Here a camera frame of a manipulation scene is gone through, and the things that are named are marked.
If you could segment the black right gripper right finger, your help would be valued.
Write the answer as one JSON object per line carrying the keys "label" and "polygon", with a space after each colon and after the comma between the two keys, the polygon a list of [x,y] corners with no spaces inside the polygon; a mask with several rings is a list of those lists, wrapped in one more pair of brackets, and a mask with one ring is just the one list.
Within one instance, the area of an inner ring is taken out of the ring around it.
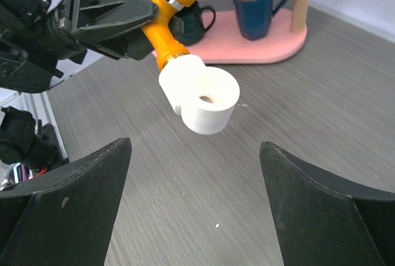
{"label": "black right gripper right finger", "polygon": [[260,165],[285,265],[393,265],[394,194],[264,142]]}

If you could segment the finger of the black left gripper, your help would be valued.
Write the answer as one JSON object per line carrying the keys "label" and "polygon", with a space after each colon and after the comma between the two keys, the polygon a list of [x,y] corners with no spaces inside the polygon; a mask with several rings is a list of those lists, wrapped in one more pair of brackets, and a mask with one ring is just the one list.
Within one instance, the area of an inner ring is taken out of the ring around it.
{"label": "finger of the black left gripper", "polygon": [[95,47],[90,48],[90,50],[116,60],[123,58],[142,60],[154,48],[142,29],[137,28],[115,38],[101,41]]}
{"label": "finger of the black left gripper", "polygon": [[69,0],[75,36],[118,36],[151,22],[158,6],[151,0]]}

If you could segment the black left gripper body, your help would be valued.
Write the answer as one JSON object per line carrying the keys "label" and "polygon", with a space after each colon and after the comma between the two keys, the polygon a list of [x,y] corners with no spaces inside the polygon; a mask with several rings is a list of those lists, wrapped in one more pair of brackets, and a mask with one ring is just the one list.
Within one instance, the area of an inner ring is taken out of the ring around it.
{"label": "black left gripper body", "polygon": [[51,7],[52,0],[36,0],[33,37],[30,39],[30,54],[41,62],[71,60],[83,62],[88,48],[79,40],[72,24],[77,21],[74,12],[78,0],[61,0]]}

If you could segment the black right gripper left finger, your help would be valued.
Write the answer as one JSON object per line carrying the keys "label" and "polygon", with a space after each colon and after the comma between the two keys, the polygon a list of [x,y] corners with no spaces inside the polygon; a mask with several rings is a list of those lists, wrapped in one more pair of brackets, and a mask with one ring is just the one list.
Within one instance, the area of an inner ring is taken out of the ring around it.
{"label": "black right gripper left finger", "polygon": [[119,138],[1,192],[2,265],[103,265],[131,141]]}

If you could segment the orange faucet with chrome knob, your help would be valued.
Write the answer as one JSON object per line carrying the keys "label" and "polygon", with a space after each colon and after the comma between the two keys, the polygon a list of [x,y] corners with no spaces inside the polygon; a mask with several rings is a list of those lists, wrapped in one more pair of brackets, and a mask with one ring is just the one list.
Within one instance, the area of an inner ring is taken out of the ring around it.
{"label": "orange faucet with chrome knob", "polygon": [[191,6],[196,0],[151,0],[158,6],[155,19],[142,27],[142,31],[157,53],[157,65],[161,70],[171,60],[187,55],[187,48],[179,43],[169,28],[172,17],[184,7]]}

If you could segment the white PVC elbow fitting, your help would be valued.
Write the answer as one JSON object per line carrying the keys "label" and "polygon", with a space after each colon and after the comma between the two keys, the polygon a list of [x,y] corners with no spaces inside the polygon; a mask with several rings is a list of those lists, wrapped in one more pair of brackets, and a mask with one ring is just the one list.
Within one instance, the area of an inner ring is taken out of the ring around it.
{"label": "white PVC elbow fitting", "polygon": [[173,111],[200,135],[222,131],[240,97],[239,84],[232,74],[207,66],[194,54],[166,64],[159,74],[159,84]]}

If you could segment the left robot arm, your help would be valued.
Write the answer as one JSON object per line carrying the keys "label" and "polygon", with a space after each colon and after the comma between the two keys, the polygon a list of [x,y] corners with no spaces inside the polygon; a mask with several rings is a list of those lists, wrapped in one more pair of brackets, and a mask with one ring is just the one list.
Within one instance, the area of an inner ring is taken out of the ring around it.
{"label": "left robot arm", "polygon": [[43,93],[61,78],[61,60],[88,51],[141,60],[152,50],[142,31],[155,19],[150,0],[1,0],[1,87]]}

